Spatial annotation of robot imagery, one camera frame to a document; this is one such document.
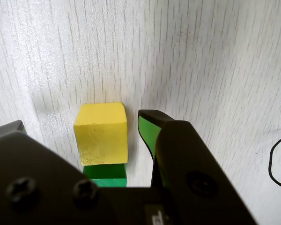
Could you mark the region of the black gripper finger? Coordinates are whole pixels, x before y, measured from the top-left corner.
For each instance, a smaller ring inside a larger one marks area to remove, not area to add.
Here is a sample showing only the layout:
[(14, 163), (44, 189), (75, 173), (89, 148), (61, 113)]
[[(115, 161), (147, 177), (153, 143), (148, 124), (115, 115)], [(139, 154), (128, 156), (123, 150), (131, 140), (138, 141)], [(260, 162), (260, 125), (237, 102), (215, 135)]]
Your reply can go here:
[(20, 120), (0, 126), (0, 225), (102, 225), (95, 186), (29, 137)]
[(152, 184), (167, 192), (175, 225), (253, 225), (255, 220), (192, 124), (159, 110), (138, 111), (154, 160)]

